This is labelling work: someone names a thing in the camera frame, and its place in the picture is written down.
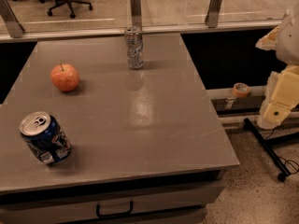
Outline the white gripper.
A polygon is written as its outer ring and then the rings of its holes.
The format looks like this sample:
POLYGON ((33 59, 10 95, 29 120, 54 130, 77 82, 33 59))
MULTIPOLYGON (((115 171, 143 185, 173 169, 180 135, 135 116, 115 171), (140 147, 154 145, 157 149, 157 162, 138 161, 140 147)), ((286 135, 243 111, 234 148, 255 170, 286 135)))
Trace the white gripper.
POLYGON ((257 124, 271 130, 279 126, 299 104, 299 4, 287 10, 278 26, 258 40, 255 47, 276 50, 277 58, 288 65, 280 73, 272 72, 267 80, 257 124))

